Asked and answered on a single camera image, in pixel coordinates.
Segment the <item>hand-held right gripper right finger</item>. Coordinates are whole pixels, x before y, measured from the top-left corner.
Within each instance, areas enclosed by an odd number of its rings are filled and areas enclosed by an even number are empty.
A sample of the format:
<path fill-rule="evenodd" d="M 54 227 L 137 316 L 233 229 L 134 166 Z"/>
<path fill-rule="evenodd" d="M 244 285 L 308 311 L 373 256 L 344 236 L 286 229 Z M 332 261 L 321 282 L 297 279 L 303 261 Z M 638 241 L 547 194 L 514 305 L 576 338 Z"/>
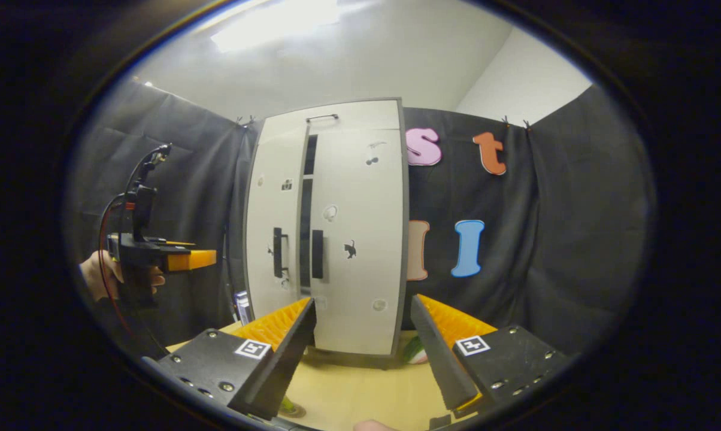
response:
<path fill-rule="evenodd" d="M 410 316 L 454 417 L 508 409 L 557 378 L 573 357 L 519 325 L 493 327 L 424 295 Z"/>

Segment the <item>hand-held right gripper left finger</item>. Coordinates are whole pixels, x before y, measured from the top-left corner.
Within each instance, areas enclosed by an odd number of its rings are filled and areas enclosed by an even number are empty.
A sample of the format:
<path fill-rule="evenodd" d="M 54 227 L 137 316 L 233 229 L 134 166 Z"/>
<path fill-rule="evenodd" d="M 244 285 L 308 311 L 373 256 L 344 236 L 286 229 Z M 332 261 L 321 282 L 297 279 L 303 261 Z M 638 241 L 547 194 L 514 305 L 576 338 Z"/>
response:
<path fill-rule="evenodd" d="M 150 376 L 219 412 L 270 420 L 286 397 L 317 322 L 302 298 L 227 333 L 207 329 L 158 360 L 143 357 Z"/>

